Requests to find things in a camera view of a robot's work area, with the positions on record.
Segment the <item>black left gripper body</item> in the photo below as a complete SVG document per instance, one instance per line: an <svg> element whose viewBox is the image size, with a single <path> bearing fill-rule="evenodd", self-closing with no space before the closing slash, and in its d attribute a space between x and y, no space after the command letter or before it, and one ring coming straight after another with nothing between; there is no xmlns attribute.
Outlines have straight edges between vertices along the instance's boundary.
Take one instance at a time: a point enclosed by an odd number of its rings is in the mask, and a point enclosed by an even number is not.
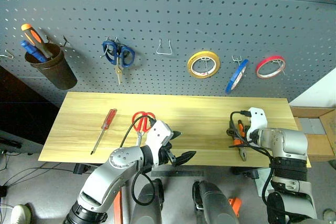
<svg viewBox="0 0 336 224"><path fill-rule="evenodd" d="M172 144L168 141L165 145L162 145L158 152L159 165L171 163L175 166L175 155L171 152Z"/></svg>

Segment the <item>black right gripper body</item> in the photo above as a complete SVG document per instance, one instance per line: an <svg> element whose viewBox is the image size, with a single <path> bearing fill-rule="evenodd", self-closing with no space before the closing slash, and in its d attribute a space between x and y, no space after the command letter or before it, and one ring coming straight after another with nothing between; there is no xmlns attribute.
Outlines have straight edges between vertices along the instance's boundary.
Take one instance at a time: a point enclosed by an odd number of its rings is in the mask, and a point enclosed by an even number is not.
<svg viewBox="0 0 336 224"><path fill-rule="evenodd" d="M237 131L234 129L227 129L226 134L233 138L234 143L244 143L247 141L246 131L247 127L245 127L242 123L238 123Z"/></svg>

